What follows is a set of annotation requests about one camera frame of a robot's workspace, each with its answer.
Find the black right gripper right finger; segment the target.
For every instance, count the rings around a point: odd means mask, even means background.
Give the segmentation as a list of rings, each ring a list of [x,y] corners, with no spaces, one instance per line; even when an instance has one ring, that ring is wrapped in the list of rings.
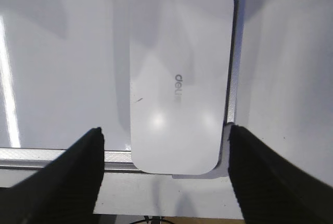
[[[332,187],[242,126],[230,130],[228,174],[245,223],[332,223]]]

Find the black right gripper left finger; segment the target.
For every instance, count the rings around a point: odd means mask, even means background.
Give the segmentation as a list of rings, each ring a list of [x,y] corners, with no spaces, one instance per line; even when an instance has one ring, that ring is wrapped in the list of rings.
[[[40,171],[1,191],[1,223],[97,223],[105,139],[92,128]]]

